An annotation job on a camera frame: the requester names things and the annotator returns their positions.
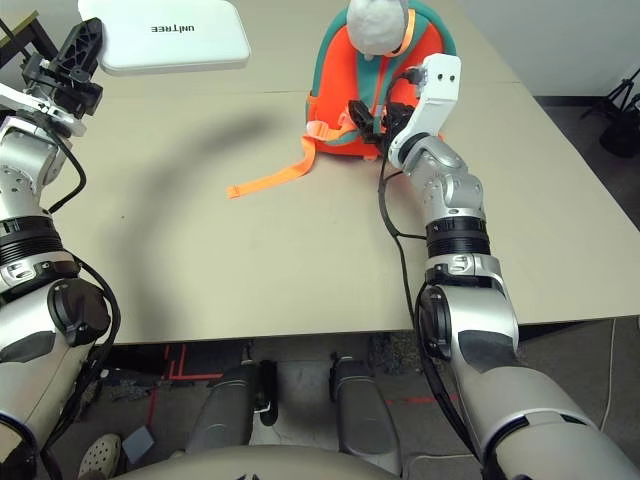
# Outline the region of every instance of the wire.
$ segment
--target wire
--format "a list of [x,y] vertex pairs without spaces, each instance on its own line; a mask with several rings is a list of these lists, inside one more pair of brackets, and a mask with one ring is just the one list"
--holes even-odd
[[[389,89],[387,90],[387,93],[385,95],[387,111],[389,111],[389,105],[390,105],[389,101],[391,98],[391,91],[393,89],[393,86],[397,83],[397,81],[400,78],[405,78],[412,83],[417,83],[419,78],[416,78],[415,77],[416,75],[419,75],[419,71],[417,71],[417,69],[407,70],[406,72],[394,77],[391,80]],[[389,175],[388,177],[385,177],[385,167],[388,161],[388,154],[386,150],[384,150],[382,153],[383,153],[382,166],[380,167],[380,176],[378,177],[378,206],[380,209],[380,215],[382,216],[382,221],[384,222],[384,225],[387,228],[389,235],[391,235],[394,243],[398,247],[398,252],[400,254],[400,265],[402,267],[402,283],[404,286],[405,297],[407,301],[407,309],[409,310],[409,315],[413,323],[414,330],[416,332],[419,332],[420,330],[418,329],[418,312],[419,312],[419,306],[420,306],[420,297],[422,296],[422,293],[426,289],[427,283],[424,282],[422,284],[422,287],[420,288],[420,291],[416,296],[415,307],[414,307],[411,301],[412,297],[411,297],[411,289],[409,286],[406,257],[404,254],[404,249],[402,248],[402,244],[398,239],[398,237],[400,236],[403,236],[403,235],[407,236],[407,235],[399,232],[398,229],[393,224],[393,221],[389,217],[389,212],[387,210],[387,205],[386,205],[386,196],[385,196],[388,182],[391,179],[402,174],[403,172],[401,171],[396,172]],[[427,240],[426,237],[418,236],[418,235],[410,236],[409,238],[420,238],[425,241]],[[453,430],[456,432],[458,437],[460,437],[460,440],[469,449],[469,451],[472,452],[472,455],[477,456],[473,448],[473,443],[471,441],[471,436],[469,435],[469,430],[467,429],[466,425],[462,421],[462,418],[460,418],[460,415],[458,414],[458,411],[453,406],[453,403],[451,403],[451,398],[449,397],[449,393],[447,392],[444,382],[442,381],[442,378],[440,377],[440,374],[438,373],[438,370],[436,369],[436,366],[433,363],[433,359],[426,351],[425,345],[419,343],[418,351],[420,353],[422,369],[427,379],[427,383],[431,388],[431,392],[433,393],[433,396],[438,401],[438,405],[440,406],[442,413],[444,414],[445,418],[447,419],[447,421],[449,422]]]
[[62,412],[58,419],[58,423],[52,430],[51,435],[45,442],[44,447],[40,452],[42,462],[52,480],[61,480],[62,477],[60,476],[60,468],[58,467],[55,458],[51,454],[50,448],[62,436],[66,429],[69,428],[71,423],[73,423],[75,415],[80,406],[82,395],[84,394],[84,391],[87,389],[87,387],[91,384],[91,382],[102,371],[102,366],[107,359],[109,352],[111,351],[111,347],[113,346],[116,334],[120,329],[120,323],[122,320],[122,315],[120,313],[120,307],[118,306],[116,296],[107,281],[91,265],[74,255],[73,253],[71,253],[71,255],[73,256],[73,259],[76,261],[76,263],[80,265],[83,270],[89,273],[89,275],[91,275],[102,288],[103,296],[111,307],[111,328],[109,330],[109,335],[107,336],[104,343],[97,347],[96,350],[94,350],[94,352],[87,358],[87,365],[89,365],[89,370],[77,382],[76,389],[71,394],[69,400],[62,409]]
[[391,238],[393,239],[396,247],[398,247],[398,253],[400,254],[400,265],[402,267],[402,283],[404,286],[405,297],[407,301],[407,309],[409,311],[409,317],[413,318],[413,302],[411,300],[411,288],[409,286],[409,274],[407,270],[407,259],[404,254],[404,249],[402,248],[402,244],[398,237],[404,238],[417,238],[420,240],[425,240],[427,237],[420,235],[409,235],[400,232],[396,226],[393,224],[393,221],[389,217],[389,211],[387,210],[387,202],[386,202],[386,190],[387,184],[392,179],[402,174],[402,172],[396,172],[385,178],[384,171],[385,166],[387,164],[387,156],[384,155],[382,158],[382,167],[380,168],[380,177],[378,178],[378,207],[380,209],[380,215],[382,216],[382,221],[384,222],[385,227],[387,227],[387,231]]
[[49,212],[55,213],[58,210],[60,210],[72,198],[78,195],[82,191],[82,189],[84,189],[85,185],[87,184],[87,174],[84,172],[84,169],[82,168],[82,165],[80,165],[80,162],[78,161],[78,159],[71,152],[69,147],[67,147],[67,145],[62,141],[62,139],[60,138],[60,135],[58,135],[58,133],[55,131],[51,119],[48,117],[44,117],[44,119],[43,120],[41,119],[41,121],[39,121],[38,123],[47,132],[47,134],[53,139],[56,145],[58,145],[60,150],[62,150],[62,152],[66,155],[66,157],[69,159],[69,161],[73,164],[74,168],[76,169],[76,172],[78,172],[78,177],[80,177],[80,180],[78,181],[78,185],[76,185],[76,187],[73,190],[71,190],[71,192],[69,192],[67,195],[62,197],[56,203],[51,205],[51,207],[49,208]]
[[402,467],[402,478],[404,480],[409,480],[409,477],[411,476],[411,467],[413,467],[414,463],[416,463],[418,460],[422,460],[423,458],[428,460],[451,460],[454,458],[474,458],[474,457],[471,453],[454,453],[450,455],[438,455],[438,454],[432,454],[432,453],[412,453],[407,456],[407,459],[405,460],[404,465]]
[[0,18],[0,28],[4,30],[4,33],[7,34],[7,37],[9,37],[9,40],[11,40],[11,42],[16,46],[16,48],[20,50],[22,55],[24,55],[25,60],[29,60],[31,58],[31,54],[27,51],[27,49],[23,45],[20,45],[20,42],[18,42],[18,39],[16,38],[16,36],[13,34],[11,29],[7,27],[7,24],[4,23],[1,18]]
[[600,422],[600,431],[604,432],[604,427],[607,424],[607,419],[609,418],[609,412],[611,411],[611,391],[613,390],[613,342],[616,338],[616,321],[618,319],[614,318],[611,325],[611,345],[609,346],[609,387],[607,393],[607,405],[604,409],[604,414],[602,415],[602,421]]

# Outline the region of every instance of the table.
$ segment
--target table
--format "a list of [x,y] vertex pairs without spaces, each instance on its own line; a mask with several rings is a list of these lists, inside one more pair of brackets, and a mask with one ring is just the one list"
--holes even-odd
[[6,65],[9,60],[19,53],[21,47],[25,47],[30,43],[48,60],[58,54],[56,46],[38,21],[37,10],[31,12],[5,12],[3,10],[0,13],[0,18],[11,29],[19,44],[18,46],[15,42],[12,42],[5,32],[0,29],[0,67]]
[[[300,158],[308,63],[341,2],[306,10],[318,23],[307,36],[296,26],[305,4],[273,0],[274,13],[249,5],[238,2],[254,55],[246,77],[96,77],[105,96],[74,150],[88,188],[55,221],[65,245],[112,284],[124,313],[120,343],[410,326],[377,209],[379,163],[321,155],[299,180],[226,198],[227,185]],[[640,312],[638,231],[463,14],[446,0],[431,5],[463,59],[444,131],[484,183],[493,253],[519,322]],[[289,26],[300,34],[292,52],[313,46],[308,58],[292,53],[282,70],[262,70]],[[75,182],[67,166],[44,204]],[[401,229],[422,231],[405,179],[390,186],[389,210]],[[425,247],[408,241],[406,253],[415,294]]]

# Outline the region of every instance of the orange strap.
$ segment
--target orange strap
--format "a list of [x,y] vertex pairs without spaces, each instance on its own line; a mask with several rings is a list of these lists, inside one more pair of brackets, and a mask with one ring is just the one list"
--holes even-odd
[[304,158],[301,162],[296,163],[290,167],[284,168],[279,172],[274,173],[266,177],[253,180],[252,182],[243,183],[242,185],[233,185],[227,188],[227,196],[229,198],[236,198],[249,193],[265,190],[270,187],[275,187],[281,183],[295,180],[298,177],[305,175],[316,159],[316,144],[315,140],[323,142],[337,140],[345,133],[349,133],[356,129],[355,124],[351,121],[348,110],[340,115],[338,119],[339,129],[329,128],[326,122],[321,120],[314,120],[307,123],[307,134],[304,135],[300,141],[302,142],[302,150],[304,151]]
[[243,183],[242,185],[234,185],[227,188],[227,196],[229,198],[236,198],[249,193],[265,190],[270,187],[275,187],[281,183],[295,180],[298,177],[305,175],[316,159],[316,144],[313,138],[307,135],[303,136],[300,141],[302,142],[302,150],[304,150],[304,158],[301,162],[284,168],[279,172],[269,175],[267,177],[253,180],[252,182]]
[[398,50],[395,50],[391,53],[387,53],[385,57],[397,57],[398,55],[402,55],[409,45],[411,45],[411,39],[413,38],[413,31],[416,28],[416,11],[409,10],[409,18],[407,22],[407,30],[404,32],[404,38],[402,39],[402,44]]

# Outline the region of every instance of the robotic arm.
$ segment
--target robotic arm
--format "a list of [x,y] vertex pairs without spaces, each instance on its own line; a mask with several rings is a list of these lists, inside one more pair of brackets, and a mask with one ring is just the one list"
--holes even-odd
[[518,361],[482,184],[436,136],[457,99],[460,61],[432,55],[417,71],[420,101],[388,151],[424,200],[428,260],[414,326],[421,353],[453,373],[485,478],[640,478],[553,380]]
[[54,60],[31,55],[24,93],[0,84],[0,104],[15,111],[0,126],[2,478],[33,476],[35,456],[60,420],[75,413],[112,343],[90,353],[112,324],[106,294],[78,278],[82,265],[63,247],[51,218],[82,185],[50,211],[40,205],[43,188],[71,155],[68,138],[84,133],[80,119],[100,101],[102,89],[90,78],[101,44],[100,21],[83,22]]

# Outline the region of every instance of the white shoe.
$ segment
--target white shoe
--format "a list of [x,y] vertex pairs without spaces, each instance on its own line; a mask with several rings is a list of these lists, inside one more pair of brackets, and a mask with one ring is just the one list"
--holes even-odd
[[118,435],[108,433],[101,436],[93,442],[82,457],[78,478],[90,471],[100,472],[105,478],[113,477],[116,474],[121,451],[122,442]]

